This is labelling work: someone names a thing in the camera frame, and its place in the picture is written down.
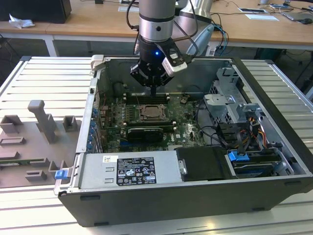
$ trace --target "motherboard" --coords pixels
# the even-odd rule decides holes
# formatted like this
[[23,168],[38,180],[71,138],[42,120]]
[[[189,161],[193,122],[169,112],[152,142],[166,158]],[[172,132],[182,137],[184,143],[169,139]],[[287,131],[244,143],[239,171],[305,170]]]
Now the motherboard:
[[103,97],[99,109],[104,152],[205,146],[195,121],[197,101],[188,95]]

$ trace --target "desk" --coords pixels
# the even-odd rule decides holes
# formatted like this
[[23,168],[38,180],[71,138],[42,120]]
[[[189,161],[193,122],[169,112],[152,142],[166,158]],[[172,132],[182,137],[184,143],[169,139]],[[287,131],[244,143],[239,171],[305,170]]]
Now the desk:
[[[259,8],[259,0],[234,0],[240,7]],[[304,7],[309,3],[292,2]],[[71,0],[72,14],[65,24],[36,23],[33,28],[17,29],[8,22],[0,22],[0,33],[8,38],[45,40],[50,56],[57,56],[54,40],[134,42],[136,32],[125,21],[125,12],[118,12],[118,3],[94,4],[94,1]],[[237,6],[219,0],[213,3],[211,12],[240,13]],[[222,25],[229,34],[229,46],[266,47],[283,49],[313,49],[313,24],[304,25],[275,14],[279,21],[250,20],[245,15],[221,15]],[[138,13],[130,13],[130,21],[138,22]],[[220,32],[214,32],[210,42],[215,47],[221,40]]]

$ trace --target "power supply label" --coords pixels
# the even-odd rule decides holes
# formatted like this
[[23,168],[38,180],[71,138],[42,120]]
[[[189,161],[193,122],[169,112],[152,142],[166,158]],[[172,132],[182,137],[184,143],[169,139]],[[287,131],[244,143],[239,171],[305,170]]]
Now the power supply label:
[[156,168],[153,158],[119,158],[116,183],[119,186],[156,184]]

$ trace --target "metal workbench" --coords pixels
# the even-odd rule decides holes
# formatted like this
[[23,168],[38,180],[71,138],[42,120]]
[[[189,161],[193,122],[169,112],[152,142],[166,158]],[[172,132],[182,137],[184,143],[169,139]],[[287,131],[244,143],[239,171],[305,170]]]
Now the metal workbench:
[[[313,151],[312,104],[275,65],[243,62]],[[32,57],[19,62],[0,88],[0,119],[17,114],[22,121],[34,120],[27,110],[32,99],[45,100],[47,112],[55,120],[67,113],[81,119],[92,78],[89,63],[90,58],[65,57]],[[255,102],[249,90],[244,90]],[[313,234],[313,191],[296,194],[270,211],[83,228],[54,195],[53,187],[0,189],[0,234]]]

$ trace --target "blue drive latch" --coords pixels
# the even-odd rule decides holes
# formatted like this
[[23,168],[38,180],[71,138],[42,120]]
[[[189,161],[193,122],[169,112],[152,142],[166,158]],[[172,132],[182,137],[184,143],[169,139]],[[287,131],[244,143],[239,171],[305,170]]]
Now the blue drive latch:
[[57,170],[55,172],[54,178],[56,180],[67,180],[68,169],[66,170]]
[[244,155],[239,155],[237,151],[231,151],[228,154],[228,157],[230,159],[230,161],[249,161],[250,158],[248,156],[248,154],[244,154]]

